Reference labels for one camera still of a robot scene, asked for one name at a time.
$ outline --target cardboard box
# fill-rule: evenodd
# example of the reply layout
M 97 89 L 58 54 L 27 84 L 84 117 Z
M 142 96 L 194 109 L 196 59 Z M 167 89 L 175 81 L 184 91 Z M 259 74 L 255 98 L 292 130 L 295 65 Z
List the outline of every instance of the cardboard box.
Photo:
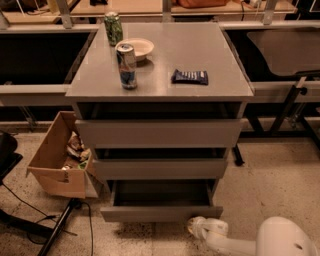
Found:
M 70 198 L 98 197 L 103 185 L 94 177 L 92 154 L 84 170 L 62 170 L 68 158 L 66 146 L 72 131 L 78 132 L 75 121 L 74 112 L 58 113 L 27 170 L 50 195 Z

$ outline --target gray countertop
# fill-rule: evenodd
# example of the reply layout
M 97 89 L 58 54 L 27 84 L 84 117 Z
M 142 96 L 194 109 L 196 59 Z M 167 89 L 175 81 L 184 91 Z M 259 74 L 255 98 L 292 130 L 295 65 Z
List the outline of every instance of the gray countertop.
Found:
M 239 101 L 253 93 L 217 23 L 125 23 L 124 38 L 155 45 L 137 69 L 138 88 L 121 87 L 114 47 L 101 24 L 67 92 L 82 101 Z M 172 84 L 175 69 L 206 70 L 209 85 Z

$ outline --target beverage can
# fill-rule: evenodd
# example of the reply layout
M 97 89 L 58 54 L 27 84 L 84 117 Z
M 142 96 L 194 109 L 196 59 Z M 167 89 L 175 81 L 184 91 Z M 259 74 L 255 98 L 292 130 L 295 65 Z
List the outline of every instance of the beverage can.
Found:
M 115 46 L 123 39 L 123 31 L 119 14 L 116 12 L 108 12 L 104 17 L 104 24 L 109 44 L 111 46 Z
M 116 49 L 121 85 L 124 89 L 134 89 L 137 85 L 137 61 L 131 44 L 119 44 Z

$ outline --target black cable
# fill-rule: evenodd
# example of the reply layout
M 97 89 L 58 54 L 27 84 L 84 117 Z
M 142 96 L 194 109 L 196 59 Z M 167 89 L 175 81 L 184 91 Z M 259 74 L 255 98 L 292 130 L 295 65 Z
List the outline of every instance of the black cable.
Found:
M 26 201 L 24 201 L 24 200 L 22 200 L 20 197 L 18 197 L 10 188 L 8 188 L 8 187 L 3 183 L 3 181 L 2 181 L 2 185 L 3 185 L 12 195 L 14 195 L 18 200 L 20 200 L 22 203 L 28 205 L 28 206 L 31 207 L 32 209 L 34 209 L 34 210 L 36 210 L 37 212 L 40 212 L 41 214 L 43 214 L 43 215 L 45 216 L 45 218 L 42 219 L 42 220 L 49 219 L 49 220 L 53 221 L 54 223 L 57 223 L 55 220 L 53 220 L 53 218 L 57 218 L 58 216 L 45 214 L 43 211 L 37 209 L 36 207 L 32 206 L 31 204 L 27 203 Z M 67 230 L 62 230 L 62 231 L 65 232 L 65 233 L 67 233 L 67 234 L 69 234 L 69 235 L 77 236 L 77 234 L 72 233 L 72 232 L 70 232 L 70 231 L 67 231 Z
M 3 182 L 2 185 L 12 194 L 14 195 L 18 200 L 20 200 L 22 203 L 28 205 L 29 207 L 31 207 L 32 209 L 42 213 L 44 216 L 49 217 L 49 215 L 45 214 L 44 212 L 40 211 L 39 209 L 37 209 L 36 207 L 32 206 L 31 204 L 27 203 L 26 201 L 22 200 L 20 197 L 18 197 L 10 188 L 8 188 Z
M 92 220 L 91 220 L 91 207 L 86 202 L 81 202 L 81 204 L 88 206 L 88 209 L 89 209 L 89 223 L 90 223 L 90 231 L 91 231 L 91 256 L 93 256 L 93 228 L 92 228 Z
M 52 216 L 48 216 L 48 217 L 44 217 L 43 219 L 38 220 L 36 223 L 37 223 L 37 224 L 40 224 L 40 223 L 41 223 L 42 221 L 44 221 L 44 220 L 52 220 L 52 221 L 54 221 L 53 218 L 55 218 L 55 217 L 56 217 L 56 216 L 53 216 L 53 215 L 52 215 Z M 43 245 L 43 244 L 46 243 L 46 240 L 43 241 L 43 242 L 37 242 L 37 241 L 33 240 L 33 239 L 31 238 L 29 232 L 27 232 L 27 237 L 28 237 L 29 241 L 30 241 L 31 243 L 34 243 L 34 244 Z

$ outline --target tile floor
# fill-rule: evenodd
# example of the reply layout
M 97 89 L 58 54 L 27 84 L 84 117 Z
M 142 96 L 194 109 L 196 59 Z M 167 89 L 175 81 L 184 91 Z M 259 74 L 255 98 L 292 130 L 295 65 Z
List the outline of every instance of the tile floor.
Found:
M 46 126 L 29 133 L 17 129 L 15 136 L 22 161 L 4 183 L 18 196 L 47 214 L 61 213 L 68 199 L 47 195 L 26 167 L 45 135 Z M 282 216 L 297 223 L 320 248 L 320 153 L 307 138 L 241 140 L 239 148 L 245 164 L 230 164 L 214 196 L 224 207 L 221 219 L 229 223 L 231 238 L 254 240 L 266 218 Z M 215 255 L 190 235 L 186 223 L 107 223 L 99 208 L 108 204 L 109 194 L 85 200 L 92 208 L 94 255 L 206 256 Z M 30 221 L 42 215 L 19 202 L 0 187 L 1 209 Z M 0 226 L 0 255 L 37 255 L 40 245 L 31 243 L 24 232 Z M 89 256 L 91 239 L 88 210 L 74 210 L 66 228 L 77 234 L 62 233 L 48 255 Z

